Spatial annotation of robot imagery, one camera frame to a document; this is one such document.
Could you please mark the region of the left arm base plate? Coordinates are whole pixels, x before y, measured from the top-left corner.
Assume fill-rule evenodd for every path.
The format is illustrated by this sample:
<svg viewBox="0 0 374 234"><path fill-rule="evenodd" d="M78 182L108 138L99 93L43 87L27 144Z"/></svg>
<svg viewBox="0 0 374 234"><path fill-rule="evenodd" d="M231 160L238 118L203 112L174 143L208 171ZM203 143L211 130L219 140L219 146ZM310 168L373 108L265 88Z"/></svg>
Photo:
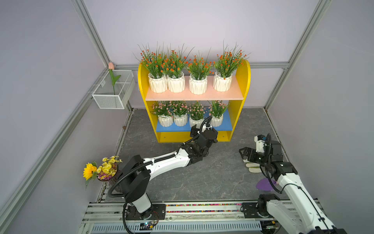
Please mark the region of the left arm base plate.
<svg viewBox="0 0 374 234"><path fill-rule="evenodd" d="M138 212L135 206L128 206L126 208L126 220L164 220L166 216L166 205L153 204L143 213Z"/></svg>

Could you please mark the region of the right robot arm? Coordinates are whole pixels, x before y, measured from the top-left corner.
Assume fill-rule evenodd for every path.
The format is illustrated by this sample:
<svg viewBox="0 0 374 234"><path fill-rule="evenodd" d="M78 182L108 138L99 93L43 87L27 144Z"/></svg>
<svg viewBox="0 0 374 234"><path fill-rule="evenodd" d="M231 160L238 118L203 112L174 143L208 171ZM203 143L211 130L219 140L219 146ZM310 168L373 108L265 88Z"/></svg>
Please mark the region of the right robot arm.
<svg viewBox="0 0 374 234"><path fill-rule="evenodd" d="M344 234L321 211L304 187L292 163L284 161L282 146L269 136L255 137L256 148L239 150L242 159L265 169L265 177L278 194L286 193L296 214L290 212L276 194L259 196L256 212L260 217L272 216L290 234Z"/></svg>

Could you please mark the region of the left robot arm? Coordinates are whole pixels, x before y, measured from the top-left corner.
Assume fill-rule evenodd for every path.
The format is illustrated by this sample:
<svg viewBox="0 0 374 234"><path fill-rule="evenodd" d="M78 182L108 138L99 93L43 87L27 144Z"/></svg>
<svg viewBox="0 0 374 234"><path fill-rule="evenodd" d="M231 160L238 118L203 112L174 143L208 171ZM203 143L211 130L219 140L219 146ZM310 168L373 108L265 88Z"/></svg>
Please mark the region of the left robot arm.
<svg viewBox="0 0 374 234"><path fill-rule="evenodd" d="M155 177L176 168L183 168L200 162L208 155L209 148L217 143L218 131L209 127L205 130L192 128L192 139L182 143L176 151L154 158L132 157L123 167L118 181L111 191L120 187L121 197L135 207L140 219L148 219L156 213L146 190Z"/></svg>

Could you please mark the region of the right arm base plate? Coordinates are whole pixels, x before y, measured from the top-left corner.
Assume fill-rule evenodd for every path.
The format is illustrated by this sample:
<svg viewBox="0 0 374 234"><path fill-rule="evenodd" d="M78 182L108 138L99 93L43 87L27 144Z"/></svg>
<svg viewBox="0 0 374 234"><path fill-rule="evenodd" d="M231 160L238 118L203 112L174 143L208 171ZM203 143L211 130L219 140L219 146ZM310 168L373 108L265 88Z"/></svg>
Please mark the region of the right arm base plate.
<svg viewBox="0 0 374 234"><path fill-rule="evenodd" d="M243 202L240 211L245 218L268 218L270 214L257 202Z"/></svg>

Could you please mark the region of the pink flower pot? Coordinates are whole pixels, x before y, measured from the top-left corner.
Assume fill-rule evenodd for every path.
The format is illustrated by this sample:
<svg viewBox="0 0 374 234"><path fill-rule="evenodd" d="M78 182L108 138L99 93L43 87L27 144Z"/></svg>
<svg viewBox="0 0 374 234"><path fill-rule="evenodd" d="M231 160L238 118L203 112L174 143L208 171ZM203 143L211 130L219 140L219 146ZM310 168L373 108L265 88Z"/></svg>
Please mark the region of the pink flower pot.
<svg viewBox="0 0 374 234"><path fill-rule="evenodd" d="M171 101L157 101L152 104L152 114L158 117L162 127L170 127L173 124Z"/></svg>
<svg viewBox="0 0 374 234"><path fill-rule="evenodd" d="M171 102L173 110L174 123L178 127L187 125L188 123L188 106L183 100L174 100Z"/></svg>
<svg viewBox="0 0 374 234"><path fill-rule="evenodd" d="M209 106L209 115L212 116L210 125L212 127L219 127L224 120L224 113L228 109L228 103L222 100L212 100Z"/></svg>
<svg viewBox="0 0 374 234"><path fill-rule="evenodd" d="M204 121L205 109L199 101L188 106L188 115L190 117L190 127L200 128Z"/></svg>

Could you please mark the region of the orange flower pot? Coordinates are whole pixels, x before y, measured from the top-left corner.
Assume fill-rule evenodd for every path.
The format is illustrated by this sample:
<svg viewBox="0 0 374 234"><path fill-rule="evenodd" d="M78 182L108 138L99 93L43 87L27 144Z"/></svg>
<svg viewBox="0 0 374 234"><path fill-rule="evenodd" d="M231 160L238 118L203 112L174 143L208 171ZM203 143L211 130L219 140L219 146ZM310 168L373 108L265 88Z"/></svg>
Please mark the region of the orange flower pot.
<svg viewBox="0 0 374 234"><path fill-rule="evenodd" d="M189 89L194 95L202 95L207 91L207 77L212 74L213 62L207 61L201 53L195 54L188 63L190 73Z"/></svg>
<svg viewBox="0 0 374 234"><path fill-rule="evenodd" d="M223 53L217 55L213 63L216 70L213 78L213 88L218 92L226 92L231 88L232 77L238 68L244 65L248 55L238 44L230 49L229 45L223 47Z"/></svg>
<svg viewBox="0 0 374 234"><path fill-rule="evenodd" d="M141 58L136 59L149 72L148 79L151 90L158 94L165 92L168 89L168 84L164 74L164 62L167 58L164 47L158 46L155 51L152 51L149 45L139 45L138 47L141 50Z"/></svg>
<svg viewBox="0 0 374 234"><path fill-rule="evenodd" d="M188 56L193 48L187 53L184 45L178 49L168 48L166 58L164 59L163 74L167 78L168 89L173 93L181 93L186 88L185 75L183 70L188 65Z"/></svg>

